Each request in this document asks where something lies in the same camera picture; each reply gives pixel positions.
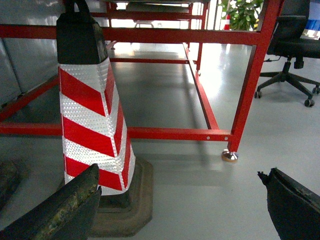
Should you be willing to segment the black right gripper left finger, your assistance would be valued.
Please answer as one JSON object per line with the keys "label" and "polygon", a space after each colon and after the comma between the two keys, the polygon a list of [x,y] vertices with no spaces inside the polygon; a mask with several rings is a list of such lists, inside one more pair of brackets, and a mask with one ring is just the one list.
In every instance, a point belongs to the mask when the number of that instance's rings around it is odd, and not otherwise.
{"label": "black right gripper left finger", "polygon": [[2,240],[86,240],[102,189],[99,167],[89,166],[53,195],[1,230]]}

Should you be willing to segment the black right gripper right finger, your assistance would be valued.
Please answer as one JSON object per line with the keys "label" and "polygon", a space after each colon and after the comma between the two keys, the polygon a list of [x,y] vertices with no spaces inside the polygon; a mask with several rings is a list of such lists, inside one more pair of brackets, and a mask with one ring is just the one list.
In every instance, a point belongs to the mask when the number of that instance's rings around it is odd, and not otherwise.
{"label": "black right gripper right finger", "polygon": [[281,240],[320,238],[320,196],[272,168],[257,173],[267,190],[267,210]]}

